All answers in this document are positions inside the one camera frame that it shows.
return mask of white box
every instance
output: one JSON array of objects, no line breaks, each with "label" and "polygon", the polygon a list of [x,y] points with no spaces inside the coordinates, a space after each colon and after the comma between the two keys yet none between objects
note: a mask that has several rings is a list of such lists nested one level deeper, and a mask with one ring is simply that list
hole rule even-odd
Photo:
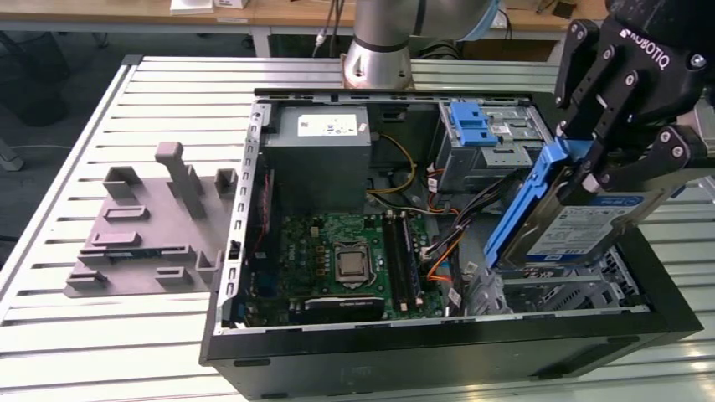
[{"label": "white box", "polygon": [[216,7],[246,8],[250,0],[214,0]]},{"label": "white box", "polygon": [[171,0],[171,15],[211,14],[214,13],[212,0]]}]

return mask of motherboard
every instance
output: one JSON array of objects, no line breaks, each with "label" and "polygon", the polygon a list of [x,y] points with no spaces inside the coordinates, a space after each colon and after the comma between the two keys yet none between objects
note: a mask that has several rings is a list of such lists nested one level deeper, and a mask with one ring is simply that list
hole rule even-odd
[{"label": "motherboard", "polygon": [[424,280],[419,214],[284,217],[278,269],[259,272],[250,303],[256,325],[399,320],[443,315]]}]

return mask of metal case frame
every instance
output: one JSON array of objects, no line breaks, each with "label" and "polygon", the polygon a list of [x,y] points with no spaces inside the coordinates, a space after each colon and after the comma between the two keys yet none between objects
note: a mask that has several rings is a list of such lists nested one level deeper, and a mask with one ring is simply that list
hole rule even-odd
[{"label": "metal case frame", "polygon": [[[343,91],[315,92],[338,96]],[[540,105],[552,107],[554,101]],[[254,115],[251,124],[260,123],[262,117]],[[250,144],[258,145],[251,130]],[[218,334],[216,308],[226,300],[219,297],[219,285],[231,269],[226,265],[212,285],[200,363],[218,370],[247,399],[583,375],[638,349],[673,343],[703,329],[641,230],[629,231],[615,247],[650,312],[585,317],[543,314],[530,319],[479,322],[464,319],[424,327]]]}]

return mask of office floor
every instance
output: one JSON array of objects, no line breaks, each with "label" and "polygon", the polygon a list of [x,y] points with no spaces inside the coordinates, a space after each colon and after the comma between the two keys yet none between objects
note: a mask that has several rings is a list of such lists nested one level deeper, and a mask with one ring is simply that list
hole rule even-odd
[{"label": "office floor", "polygon": [[[199,37],[194,34],[112,33],[110,46],[104,49],[96,48],[90,33],[70,33],[56,38],[72,69],[72,77],[62,85],[70,114],[54,125],[36,128],[24,126],[0,106],[0,137],[11,147],[74,145],[126,54],[254,56],[244,35]],[[23,170],[8,173],[0,169],[0,235],[6,236],[23,233],[70,151],[20,148],[16,152],[24,159]],[[12,243],[0,242],[0,266],[12,246]]]}]

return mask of metal table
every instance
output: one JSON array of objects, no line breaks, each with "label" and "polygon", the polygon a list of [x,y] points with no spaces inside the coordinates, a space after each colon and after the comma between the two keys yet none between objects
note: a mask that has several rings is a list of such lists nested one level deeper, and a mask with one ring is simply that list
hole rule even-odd
[{"label": "metal table", "polygon": [[[314,59],[147,57],[123,65],[0,271],[0,394],[8,400],[238,400],[196,363],[208,294],[68,299],[62,290],[100,211],[107,169],[164,176],[155,145],[180,141],[198,173],[238,167],[255,87],[340,86],[340,65]],[[418,89],[550,90],[543,64],[414,64]],[[715,204],[691,183],[643,225],[706,330],[568,381],[356,395],[355,399],[713,400]]]}]

